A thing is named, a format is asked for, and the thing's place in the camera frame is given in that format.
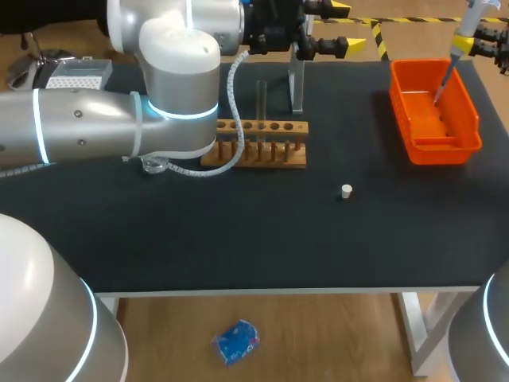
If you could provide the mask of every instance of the orange bin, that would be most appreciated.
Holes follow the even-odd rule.
[[[406,152],[416,165],[457,165],[482,147],[479,116],[454,69],[437,106],[449,60],[396,60],[390,100]]]

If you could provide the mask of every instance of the black table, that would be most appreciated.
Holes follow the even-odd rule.
[[[503,264],[509,140],[470,62],[459,71],[484,148],[466,166],[410,164],[388,63],[309,64],[298,118],[286,71],[241,66],[236,99],[254,118],[264,79],[270,119],[309,121],[305,170],[193,179],[146,176],[137,160],[65,163],[0,181],[0,213],[38,230],[96,292],[478,286]],[[107,88],[143,91],[141,73],[117,66]],[[352,198],[337,201],[345,183]]]

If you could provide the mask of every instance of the white table leg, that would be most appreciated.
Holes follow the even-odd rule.
[[[471,293],[437,293],[425,314],[417,293],[398,294],[414,376],[430,376],[436,370],[444,354],[449,323]]]
[[[117,317],[117,311],[119,310],[119,301],[120,298],[116,297],[101,297],[101,301],[104,305],[106,305],[106,308],[115,316]]]

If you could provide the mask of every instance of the metal table frame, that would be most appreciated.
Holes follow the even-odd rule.
[[[172,290],[161,292],[102,293],[99,297],[115,315],[120,298],[277,295],[277,294],[356,294],[396,293],[405,324],[414,376],[431,376],[446,351],[447,332],[454,314],[477,286],[430,288],[309,288],[309,289],[239,289],[239,290]],[[422,312],[419,292],[436,293],[426,312]]]

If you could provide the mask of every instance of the blue package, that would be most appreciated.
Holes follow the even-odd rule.
[[[244,320],[240,320],[231,329],[212,339],[212,345],[217,349],[226,366],[244,358],[259,343],[258,331]]]

